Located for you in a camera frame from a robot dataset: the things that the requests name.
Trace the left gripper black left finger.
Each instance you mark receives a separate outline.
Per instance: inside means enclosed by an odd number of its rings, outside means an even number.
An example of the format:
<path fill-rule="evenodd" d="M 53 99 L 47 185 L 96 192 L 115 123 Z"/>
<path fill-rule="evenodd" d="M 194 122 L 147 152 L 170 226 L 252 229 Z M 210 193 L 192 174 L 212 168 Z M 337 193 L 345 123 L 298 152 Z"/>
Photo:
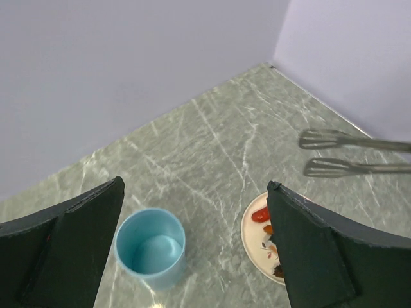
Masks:
<path fill-rule="evenodd" d="M 1 223 L 1 307 L 93 307 L 124 195 L 117 176 Z"/>

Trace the red sausage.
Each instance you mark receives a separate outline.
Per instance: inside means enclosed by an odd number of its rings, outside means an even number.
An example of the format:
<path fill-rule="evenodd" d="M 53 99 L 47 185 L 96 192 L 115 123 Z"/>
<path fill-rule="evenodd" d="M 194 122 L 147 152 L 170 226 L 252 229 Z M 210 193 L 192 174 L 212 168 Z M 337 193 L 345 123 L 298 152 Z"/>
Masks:
<path fill-rule="evenodd" d="M 251 219 L 253 220 L 253 222 L 256 222 L 256 223 L 264 223 L 266 221 L 269 221 L 270 220 L 270 213 L 268 211 L 268 207 L 265 206 L 265 207 L 255 211 L 251 215 Z"/>

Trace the light blue cylindrical container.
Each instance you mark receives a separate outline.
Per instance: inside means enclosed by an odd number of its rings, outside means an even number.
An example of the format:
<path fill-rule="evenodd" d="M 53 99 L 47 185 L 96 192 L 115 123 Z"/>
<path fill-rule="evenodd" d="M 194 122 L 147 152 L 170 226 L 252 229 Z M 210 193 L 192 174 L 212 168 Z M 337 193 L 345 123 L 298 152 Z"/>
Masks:
<path fill-rule="evenodd" d="M 153 291 L 173 287 L 186 267 L 186 235 L 171 212 L 148 208 L 124 220 L 114 239 L 120 266 Z"/>

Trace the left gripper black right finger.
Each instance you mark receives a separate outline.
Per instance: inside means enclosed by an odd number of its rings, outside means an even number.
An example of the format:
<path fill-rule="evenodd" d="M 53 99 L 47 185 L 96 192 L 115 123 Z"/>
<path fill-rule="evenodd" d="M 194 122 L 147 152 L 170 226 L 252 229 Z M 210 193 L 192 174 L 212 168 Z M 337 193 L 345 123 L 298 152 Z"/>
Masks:
<path fill-rule="evenodd" d="M 410 239 L 365 226 L 279 182 L 267 186 L 292 307 L 410 307 Z"/>

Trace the steel serving tongs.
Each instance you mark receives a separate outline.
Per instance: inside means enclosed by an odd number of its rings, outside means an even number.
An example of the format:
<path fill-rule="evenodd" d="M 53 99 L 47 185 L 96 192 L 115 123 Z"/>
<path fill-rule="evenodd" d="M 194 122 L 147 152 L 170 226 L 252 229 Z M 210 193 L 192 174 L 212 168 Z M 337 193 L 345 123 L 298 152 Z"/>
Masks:
<path fill-rule="evenodd" d="M 312 178 L 359 175 L 409 175 L 410 163 L 396 158 L 410 153 L 410 143 L 360 137 L 334 129 L 303 130 L 298 145 L 317 153 L 305 163 L 303 174 Z"/>

